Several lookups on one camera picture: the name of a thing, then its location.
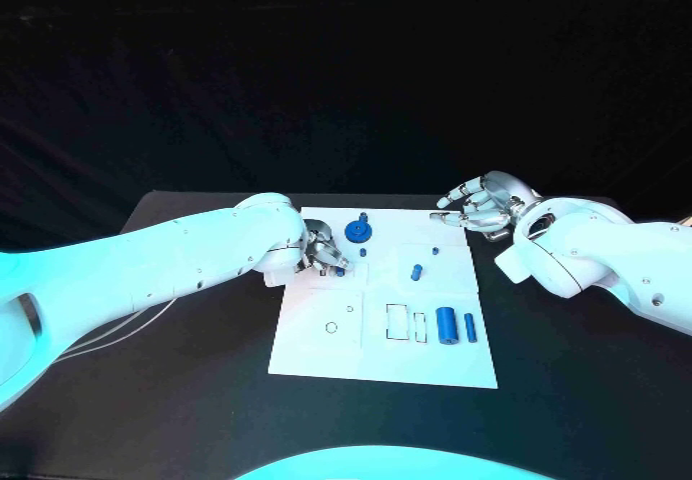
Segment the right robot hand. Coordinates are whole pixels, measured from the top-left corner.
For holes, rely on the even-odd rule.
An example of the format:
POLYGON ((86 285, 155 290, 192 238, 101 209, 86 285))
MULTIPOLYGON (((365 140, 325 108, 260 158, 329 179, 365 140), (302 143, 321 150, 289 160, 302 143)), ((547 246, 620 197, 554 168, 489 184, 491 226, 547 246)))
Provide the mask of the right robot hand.
POLYGON ((514 175, 491 171, 463 182, 437 201, 430 220, 481 233, 498 242, 528 211, 544 201, 543 195, 514 175))

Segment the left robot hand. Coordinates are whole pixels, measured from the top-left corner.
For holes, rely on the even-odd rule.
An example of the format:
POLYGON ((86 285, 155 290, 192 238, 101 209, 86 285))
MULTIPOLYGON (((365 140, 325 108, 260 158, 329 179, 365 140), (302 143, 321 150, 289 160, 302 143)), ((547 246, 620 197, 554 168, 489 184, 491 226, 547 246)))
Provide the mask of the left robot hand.
POLYGON ((300 240, 302 259, 297 270, 315 268, 319 272, 354 268, 352 262, 336 247, 336 241, 329 225, 316 219, 305 220, 305 234, 300 240))

